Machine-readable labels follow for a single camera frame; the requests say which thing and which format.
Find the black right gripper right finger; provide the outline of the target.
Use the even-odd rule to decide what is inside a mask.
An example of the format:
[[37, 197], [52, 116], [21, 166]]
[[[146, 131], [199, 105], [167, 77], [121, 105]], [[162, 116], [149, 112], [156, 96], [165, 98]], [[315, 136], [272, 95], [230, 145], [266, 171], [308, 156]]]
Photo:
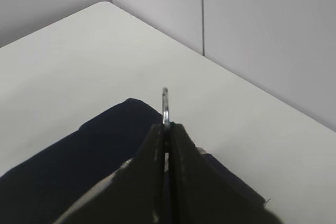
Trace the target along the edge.
[[169, 176], [173, 223], [280, 223], [265, 201], [235, 186], [196, 148], [181, 124], [171, 123]]

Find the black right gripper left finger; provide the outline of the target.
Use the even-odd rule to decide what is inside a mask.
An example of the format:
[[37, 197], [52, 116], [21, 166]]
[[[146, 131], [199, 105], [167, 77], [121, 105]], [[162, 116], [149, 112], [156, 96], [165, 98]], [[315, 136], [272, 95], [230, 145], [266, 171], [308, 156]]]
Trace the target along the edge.
[[136, 155], [104, 178], [56, 223], [161, 223], [164, 180], [163, 127], [151, 127]]

